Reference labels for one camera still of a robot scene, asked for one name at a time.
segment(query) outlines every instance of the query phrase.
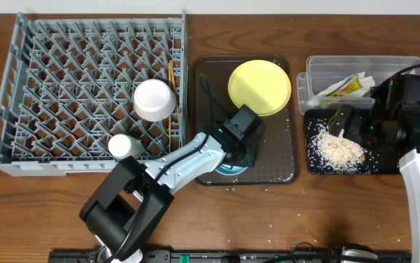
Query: rice grains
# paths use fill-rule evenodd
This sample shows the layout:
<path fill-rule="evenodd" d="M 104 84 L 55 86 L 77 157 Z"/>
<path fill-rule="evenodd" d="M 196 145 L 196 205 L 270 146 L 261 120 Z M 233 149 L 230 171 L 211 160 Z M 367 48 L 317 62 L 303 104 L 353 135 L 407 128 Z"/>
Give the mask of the rice grains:
<path fill-rule="evenodd" d="M 355 173 L 359 164 L 365 161 L 365 150 L 357 143 L 328 133 L 325 125 L 316 127 L 318 135 L 312 139 L 314 151 L 320 156 L 320 165 L 328 166 L 338 173 Z"/>

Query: black tray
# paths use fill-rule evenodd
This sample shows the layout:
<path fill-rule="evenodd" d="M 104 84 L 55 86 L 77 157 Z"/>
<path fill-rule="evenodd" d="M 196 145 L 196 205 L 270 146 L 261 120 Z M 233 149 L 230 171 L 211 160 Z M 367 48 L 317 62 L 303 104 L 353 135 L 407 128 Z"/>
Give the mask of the black tray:
<path fill-rule="evenodd" d="M 318 129 L 314 129 L 317 123 L 327 123 L 336 113 L 336 110 L 308 110 L 304 115 L 305 147 L 307 149 L 307 167 L 316 174 L 337 174 L 331 167 L 322 168 L 320 156 L 309 142 L 318 135 Z M 365 162 L 359 164 L 354 174 L 399 174 L 397 157 L 387 148 L 379 147 L 369 150 L 365 154 Z"/>
<path fill-rule="evenodd" d="M 210 121 L 210 103 L 202 90 L 198 76 L 205 73 L 210 82 L 213 97 L 230 113 L 236 113 L 237 107 L 229 98 L 228 81 L 231 73 L 242 63 L 255 59 L 272 61 L 287 72 L 292 80 L 287 61 L 277 55 L 254 56 L 207 56 L 198 59 L 192 66 L 189 105 L 192 121 L 195 123 L 193 134 Z M 228 176 L 217 172 L 201 175 L 197 180 L 205 186 L 233 186 L 260 184 L 289 184 L 299 176 L 299 151 L 294 120 L 294 94 L 288 104 L 278 113 L 263 117 L 266 129 L 259 140 L 255 167 L 249 167 L 239 175 Z M 215 107 L 215 119 L 222 119 L 224 113 Z"/>

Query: food wrapper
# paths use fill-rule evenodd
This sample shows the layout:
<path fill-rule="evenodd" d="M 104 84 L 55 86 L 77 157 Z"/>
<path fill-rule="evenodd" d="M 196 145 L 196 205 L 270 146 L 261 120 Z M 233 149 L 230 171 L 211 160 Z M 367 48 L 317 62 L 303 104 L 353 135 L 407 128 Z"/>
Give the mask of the food wrapper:
<path fill-rule="evenodd" d="M 365 77 L 365 72 L 356 73 L 318 93 L 315 97 L 309 100 L 308 104 L 311 107 L 320 105 L 322 108 L 327 108 L 331 103 L 339 100 L 334 100 L 332 102 L 320 102 L 318 100 L 319 97 L 331 96 L 359 98 L 364 96 L 370 90 L 370 87 L 374 85 L 375 81 L 372 76 Z"/>

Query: gray plastic dish rack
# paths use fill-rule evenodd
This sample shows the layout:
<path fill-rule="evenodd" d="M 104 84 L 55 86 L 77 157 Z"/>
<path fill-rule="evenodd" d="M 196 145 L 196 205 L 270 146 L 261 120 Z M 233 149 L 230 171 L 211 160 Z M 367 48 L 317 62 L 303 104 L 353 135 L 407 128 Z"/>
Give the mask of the gray plastic dish rack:
<path fill-rule="evenodd" d="M 114 134 L 157 159 L 186 140 L 186 19 L 35 20 L 18 14 L 0 90 L 0 170 L 13 176 L 109 172 Z M 144 80 L 168 81 L 180 116 L 148 122 L 133 111 Z"/>

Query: food item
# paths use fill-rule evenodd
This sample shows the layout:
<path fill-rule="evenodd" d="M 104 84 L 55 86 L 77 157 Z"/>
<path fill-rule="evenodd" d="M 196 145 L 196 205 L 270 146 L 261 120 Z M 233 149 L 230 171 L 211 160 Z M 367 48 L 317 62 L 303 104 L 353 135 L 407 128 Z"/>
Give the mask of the food item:
<path fill-rule="evenodd" d="M 328 133 L 326 126 L 318 127 L 319 133 L 312 139 L 312 145 L 321 157 L 321 165 L 330 166 L 336 172 L 352 173 L 357 165 L 365 161 L 365 150 L 355 142 Z"/>
<path fill-rule="evenodd" d="M 333 102 L 339 102 L 334 100 L 333 102 L 321 102 L 318 100 L 320 97 L 342 97 L 342 98 L 359 98 L 364 96 L 370 87 L 375 85 L 375 81 L 372 76 L 365 77 L 365 72 L 353 74 L 339 83 L 335 83 L 328 87 L 326 90 L 321 91 L 309 100 L 308 104 L 311 107 L 320 105 L 322 108 L 328 108 Z"/>

